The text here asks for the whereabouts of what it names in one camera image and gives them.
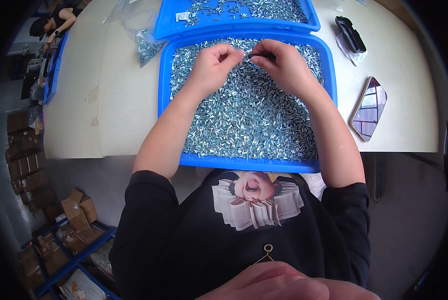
smartphone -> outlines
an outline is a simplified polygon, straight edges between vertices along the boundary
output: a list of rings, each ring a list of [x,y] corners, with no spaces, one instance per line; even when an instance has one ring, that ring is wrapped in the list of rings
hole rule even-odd
[[[349,120],[349,125],[365,142],[371,140],[386,102],[386,91],[377,82],[376,78],[369,77]]]

gold necklace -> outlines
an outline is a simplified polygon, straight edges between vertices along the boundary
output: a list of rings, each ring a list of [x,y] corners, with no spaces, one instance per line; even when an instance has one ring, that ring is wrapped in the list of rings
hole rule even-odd
[[[255,263],[253,263],[253,264],[250,265],[250,266],[253,266],[253,265],[257,264],[258,262],[260,262],[261,260],[263,260],[263,259],[266,258],[266,257],[269,257],[269,259],[270,259],[271,261],[274,261],[274,260],[272,259],[272,257],[269,255],[269,253],[272,251],[272,249],[274,249],[274,247],[273,247],[271,244],[265,244],[265,245],[264,245],[264,251],[267,252],[266,255],[264,255],[261,259],[259,259],[258,261],[256,261]]]

person's left hand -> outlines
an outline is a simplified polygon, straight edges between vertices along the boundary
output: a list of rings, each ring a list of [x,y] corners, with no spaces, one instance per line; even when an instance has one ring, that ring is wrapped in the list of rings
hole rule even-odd
[[[229,44],[217,44],[199,52],[185,86],[196,92],[200,100],[224,85],[227,75],[242,62],[244,51]]]
[[[50,45],[54,41],[54,39],[55,39],[55,33],[53,32],[47,39],[47,44]]]

concrete floor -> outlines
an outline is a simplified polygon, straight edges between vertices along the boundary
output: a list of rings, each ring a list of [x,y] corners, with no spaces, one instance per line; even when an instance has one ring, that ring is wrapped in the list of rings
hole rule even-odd
[[[399,299],[424,270],[443,235],[448,195],[443,174],[399,153],[380,153],[387,163],[380,202],[372,202],[371,274],[368,289],[383,300]],[[59,200],[73,187],[94,200],[99,220],[117,226],[125,205],[134,156],[50,160]],[[172,179],[179,202],[200,184],[207,170],[181,166]]]

graphic print on shirt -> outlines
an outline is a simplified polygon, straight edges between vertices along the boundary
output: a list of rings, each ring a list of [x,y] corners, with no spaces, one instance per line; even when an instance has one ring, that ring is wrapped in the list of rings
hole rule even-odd
[[[222,214],[224,224],[237,231],[249,226],[280,226],[281,220],[301,213],[304,201],[295,183],[278,181],[271,172],[233,173],[239,176],[237,180],[220,179],[218,185],[212,186],[214,210]]]

